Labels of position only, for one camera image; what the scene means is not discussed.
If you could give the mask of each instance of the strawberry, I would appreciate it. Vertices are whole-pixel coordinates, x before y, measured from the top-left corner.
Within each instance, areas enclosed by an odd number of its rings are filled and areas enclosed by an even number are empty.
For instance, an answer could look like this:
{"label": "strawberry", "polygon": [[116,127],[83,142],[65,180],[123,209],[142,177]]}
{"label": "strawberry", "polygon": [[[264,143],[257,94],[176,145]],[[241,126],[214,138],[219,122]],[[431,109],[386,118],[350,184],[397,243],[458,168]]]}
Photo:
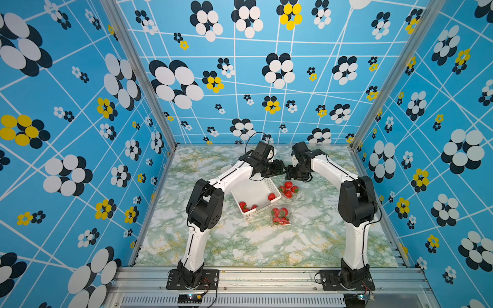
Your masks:
{"label": "strawberry", "polygon": [[282,220],[277,217],[277,216],[274,216],[274,218],[272,218],[272,222],[275,224],[275,225],[278,225],[282,222]]}
{"label": "strawberry", "polygon": [[285,219],[287,219],[287,216],[289,215],[289,211],[285,207],[281,208],[279,213],[279,217],[284,217]]}

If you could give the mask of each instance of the marble tabletop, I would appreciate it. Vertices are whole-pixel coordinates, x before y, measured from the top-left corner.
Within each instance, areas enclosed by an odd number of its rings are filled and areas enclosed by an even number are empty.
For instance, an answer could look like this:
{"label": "marble tabletop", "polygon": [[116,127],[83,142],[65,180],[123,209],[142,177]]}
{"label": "marble tabletop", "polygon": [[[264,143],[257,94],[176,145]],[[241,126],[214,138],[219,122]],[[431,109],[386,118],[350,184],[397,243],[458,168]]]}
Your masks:
{"label": "marble tabletop", "polygon": [[[275,158],[291,162],[291,146],[275,145]],[[357,173],[347,147],[310,145],[339,165]],[[186,203],[199,178],[209,180],[233,165],[244,145],[179,145],[151,219],[136,266],[176,266],[188,237]],[[279,186],[284,176],[272,178]],[[272,225],[269,210],[246,220],[233,196],[224,198],[222,216],[205,250],[206,266],[339,267],[345,249],[344,221],[337,211],[338,190],[317,173],[309,183],[296,181],[300,191],[282,197],[277,207],[291,208],[292,224]],[[368,260],[372,267],[397,267],[379,223],[370,228]]]}

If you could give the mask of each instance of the white plastic basket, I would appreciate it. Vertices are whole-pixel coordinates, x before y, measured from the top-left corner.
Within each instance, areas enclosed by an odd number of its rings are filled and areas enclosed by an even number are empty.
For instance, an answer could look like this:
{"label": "white plastic basket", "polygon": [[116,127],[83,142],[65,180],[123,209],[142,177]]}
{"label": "white plastic basket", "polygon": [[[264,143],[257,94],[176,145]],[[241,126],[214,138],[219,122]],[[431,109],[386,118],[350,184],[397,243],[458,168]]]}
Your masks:
{"label": "white plastic basket", "polygon": [[[270,193],[276,195],[276,198],[271,201],[267,199]],[[255,213],[270,208],[281,198],[281,192],[269,178],[265,178],[261,181],[248,179],[235,189],[231,190],[231,194],[244,218],[248,218]],[[242,208],[240,207],[240,202],[242,201],[245,202],[248,207],[252,207],[253,205],[257,205],[258,207],[243,213]]]}

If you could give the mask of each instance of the blue patterned wall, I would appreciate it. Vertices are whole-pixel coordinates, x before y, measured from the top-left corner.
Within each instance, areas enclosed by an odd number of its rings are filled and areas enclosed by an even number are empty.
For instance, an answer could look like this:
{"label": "blue patterned wall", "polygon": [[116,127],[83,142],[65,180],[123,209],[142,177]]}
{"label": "blue patterned wall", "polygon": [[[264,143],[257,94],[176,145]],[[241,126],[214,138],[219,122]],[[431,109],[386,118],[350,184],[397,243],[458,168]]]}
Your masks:
{"label": "blue patterned wall", "polygon": [[447,1],[358,148],[441,307],[493,306],[492,16]]}
{"label": "blue patterned wall", "polygon": [[98,1],[0,13],[0,307],[99,307],[169,149]]}
{"label": "blue patterned wall", "polygon": [[427,3],[118,1],[177,142],[195,144],[352,142]]}

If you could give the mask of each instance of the vent grille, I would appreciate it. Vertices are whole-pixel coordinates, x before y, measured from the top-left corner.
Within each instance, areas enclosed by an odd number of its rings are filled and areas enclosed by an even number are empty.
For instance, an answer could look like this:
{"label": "vent grille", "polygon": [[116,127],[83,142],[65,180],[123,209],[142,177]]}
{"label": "vent grille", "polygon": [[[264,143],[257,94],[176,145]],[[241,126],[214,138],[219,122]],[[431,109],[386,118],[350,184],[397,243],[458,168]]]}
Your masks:
{"label": "vent grille", "polygon": [[[205,296],[202,306],[209,306],[215,295]],[[126,294],[123,307],[187,307],[197,304],[177,304],[177,295]],[[345,307],[344,295],[290,294],[218,294],[214,307]]]}

